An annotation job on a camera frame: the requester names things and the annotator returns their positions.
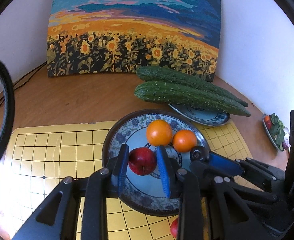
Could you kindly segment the dark purple plum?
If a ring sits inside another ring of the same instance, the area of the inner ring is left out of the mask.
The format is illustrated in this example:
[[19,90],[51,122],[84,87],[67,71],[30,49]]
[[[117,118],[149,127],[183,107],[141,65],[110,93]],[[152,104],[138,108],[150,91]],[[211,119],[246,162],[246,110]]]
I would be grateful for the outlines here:
[[204,161],[208,162],[210,157],[210,151],[204,146],[195,146],[190,151],[191,161]]

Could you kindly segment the small orange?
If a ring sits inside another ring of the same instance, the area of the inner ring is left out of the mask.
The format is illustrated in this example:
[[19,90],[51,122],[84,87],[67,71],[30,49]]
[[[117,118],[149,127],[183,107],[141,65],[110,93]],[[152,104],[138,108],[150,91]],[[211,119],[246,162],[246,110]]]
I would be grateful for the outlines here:
[[195,133],[190,130],[180,130],[173,136],[173,148],[180,153],[189,152],[197,145],[197,137]]

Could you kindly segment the red apple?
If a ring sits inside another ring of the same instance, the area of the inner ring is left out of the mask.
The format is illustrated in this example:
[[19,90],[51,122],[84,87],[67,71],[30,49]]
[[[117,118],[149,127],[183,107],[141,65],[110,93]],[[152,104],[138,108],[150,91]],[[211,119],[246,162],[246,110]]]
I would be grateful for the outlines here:
[[128,165],[133,173],[146,176],[155,170],[157,158],[149,148],[139,147],[130,152]]
[[177,238],[177,235],[178,235],[178,221],[179,221],[179,218],[176,218],[171,223],[170,232],[173,238]]

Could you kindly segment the large orange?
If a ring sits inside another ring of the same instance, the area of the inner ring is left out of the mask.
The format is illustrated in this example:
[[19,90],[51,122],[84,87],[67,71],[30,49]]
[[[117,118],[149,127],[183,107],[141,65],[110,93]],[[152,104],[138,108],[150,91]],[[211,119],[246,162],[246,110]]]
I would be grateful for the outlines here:
[[171,126],[164,120],[154,120],[147,127],[146,137],[152,146],[166,146],[172,139]]

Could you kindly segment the small blue white plate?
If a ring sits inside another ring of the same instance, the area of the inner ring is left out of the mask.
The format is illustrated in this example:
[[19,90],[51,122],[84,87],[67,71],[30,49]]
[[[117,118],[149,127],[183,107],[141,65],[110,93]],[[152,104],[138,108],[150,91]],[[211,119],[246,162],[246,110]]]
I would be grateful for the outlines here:
[[207,111],[204,109],[192,108],[183,105],[169,104],[169,106],[187,119],[205,126],[222,126],[227,124],[230,120],[230,114],[228,113]]

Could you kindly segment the blue white porcelain plate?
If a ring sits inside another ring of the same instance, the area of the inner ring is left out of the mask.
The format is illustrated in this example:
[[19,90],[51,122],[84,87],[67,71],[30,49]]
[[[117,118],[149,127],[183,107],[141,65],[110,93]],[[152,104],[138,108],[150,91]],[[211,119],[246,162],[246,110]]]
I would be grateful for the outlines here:
[[192,131],[198,145],[209,148],[203,134],[182,116],[159,109],[147,109],[133,112],[112,126],[104,141],[102,162],[106,166],[110,159],[118,156],[121,146],[126,144],[131,157],[120,195],[121,201],[146,215],[173,216],[178,214],[179,199],[170,199],[164,193],[156,147],[147,139],[147,128],[154,120],[168,123],[172,134],[185,129]]

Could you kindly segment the salad dish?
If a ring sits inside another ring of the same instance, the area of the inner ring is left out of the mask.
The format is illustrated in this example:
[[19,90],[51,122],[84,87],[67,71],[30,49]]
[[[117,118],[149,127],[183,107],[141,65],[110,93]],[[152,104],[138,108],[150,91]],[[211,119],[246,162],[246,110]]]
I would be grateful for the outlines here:
[[284,126],[279,117],[273,113],[263,115],[263,126],[268,135],[268,138],[278,151],[290,149],[289,129]]

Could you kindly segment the yellow go board mat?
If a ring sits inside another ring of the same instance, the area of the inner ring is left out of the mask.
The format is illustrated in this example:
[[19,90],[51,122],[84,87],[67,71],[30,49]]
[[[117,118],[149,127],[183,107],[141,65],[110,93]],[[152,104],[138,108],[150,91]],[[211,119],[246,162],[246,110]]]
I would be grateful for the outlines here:
[[[66,176],[84,178],[102,167],[103,143],[112,122],[16,129],[4,165],[15,178],[9,196],[13,237],[33,211]],[[137,212],[118,199],[107,200],[110,239],[172,239],[174,216]]]

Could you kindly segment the front green cucumber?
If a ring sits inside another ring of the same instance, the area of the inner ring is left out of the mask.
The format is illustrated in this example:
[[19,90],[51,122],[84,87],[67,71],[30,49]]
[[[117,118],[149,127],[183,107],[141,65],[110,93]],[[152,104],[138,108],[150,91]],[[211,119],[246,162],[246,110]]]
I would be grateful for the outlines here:
[[205,110],[217,110],[250,117],[251,113],[240,103],[213,92],[163,81],[147,81],[135,88],[134,95],[146,102],[185,105]]

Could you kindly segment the green cucumber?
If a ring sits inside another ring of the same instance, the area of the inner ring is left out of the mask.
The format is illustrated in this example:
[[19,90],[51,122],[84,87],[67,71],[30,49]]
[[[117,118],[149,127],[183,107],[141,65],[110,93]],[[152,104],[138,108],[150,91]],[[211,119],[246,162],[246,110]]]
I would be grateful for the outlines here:
[[217,95],[225,96],[229,99],[235,100],[236,102],[240,103],[243,107],[248,107],[247,102],[241,100],[228,90],[216,86],[210,82],[207,82],[199,77],[190,76],[173,69],[157,66],[144,66],[137,68],[136,75],[143,81],[163,81],[184,85],[199,90],[205,90],[207,92],[212,92]]
[[147,81],[135,88],[134,95],[146,102],[185,105],[205,110],[217,110],[250,117],[251,113],[240,103],[213,92],[163,81]]

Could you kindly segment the back green cucumber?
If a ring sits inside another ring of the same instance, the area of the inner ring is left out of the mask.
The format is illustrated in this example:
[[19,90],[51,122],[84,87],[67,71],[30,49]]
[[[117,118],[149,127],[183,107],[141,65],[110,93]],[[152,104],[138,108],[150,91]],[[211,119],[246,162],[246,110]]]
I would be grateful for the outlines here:
[[240,103],[243,107],[248,107],[247,102],[241,100],[228,90],[216,86],[210,82],[207,82],[199,77],[190,76],[173,69],[157,66],[144,66],[137,68],[136,75],[143,81],[163,81],[184,85],[199,90],[205,90],[207,92],[212,92],[217,95],[225,96],[229,99],[235,100],[236,102]]

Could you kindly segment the sunflower field painting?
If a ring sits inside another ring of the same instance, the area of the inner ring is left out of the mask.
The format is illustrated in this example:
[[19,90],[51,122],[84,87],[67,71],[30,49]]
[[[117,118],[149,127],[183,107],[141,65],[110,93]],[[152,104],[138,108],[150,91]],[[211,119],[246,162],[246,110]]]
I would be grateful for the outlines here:
[[49,77],[161,66],[212,81],[221,0],[53,0]]

